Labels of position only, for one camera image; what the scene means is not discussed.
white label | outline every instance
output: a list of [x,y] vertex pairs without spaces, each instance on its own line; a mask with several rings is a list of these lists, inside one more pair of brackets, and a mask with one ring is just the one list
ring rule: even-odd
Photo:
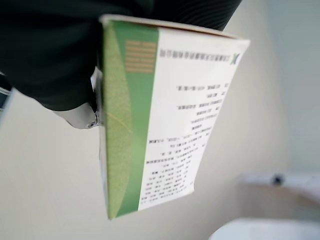
[[208,139],[248,45],[159,30],[139,210],[194,191]]

dark sleeve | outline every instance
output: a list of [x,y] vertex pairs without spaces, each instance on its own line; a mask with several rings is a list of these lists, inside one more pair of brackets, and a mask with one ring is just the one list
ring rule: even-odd
[[0,71],[54,111],[91,102],[103,14],[222,30],[240,0],[1,0]]

green leaf design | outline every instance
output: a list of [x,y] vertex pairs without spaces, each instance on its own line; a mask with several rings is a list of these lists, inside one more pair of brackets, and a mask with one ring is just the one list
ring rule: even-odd
[[132,113],[124,61],[113,24],[104,30],[108,217],[117,216],[126,193],[132,159]]

box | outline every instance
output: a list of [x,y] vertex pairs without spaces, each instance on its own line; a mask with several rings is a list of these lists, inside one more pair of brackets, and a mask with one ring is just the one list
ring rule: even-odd
[[208,139],[250,41],[173,22],[119,15],[100,21],[100,153],[113,219],[194,191]]

orange barcode pattern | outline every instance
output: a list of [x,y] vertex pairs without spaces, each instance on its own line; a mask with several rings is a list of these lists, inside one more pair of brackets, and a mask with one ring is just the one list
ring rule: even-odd
[[125,71],[127,73],[153,73],[157,44],[155,42],[127,40],[125,42]]

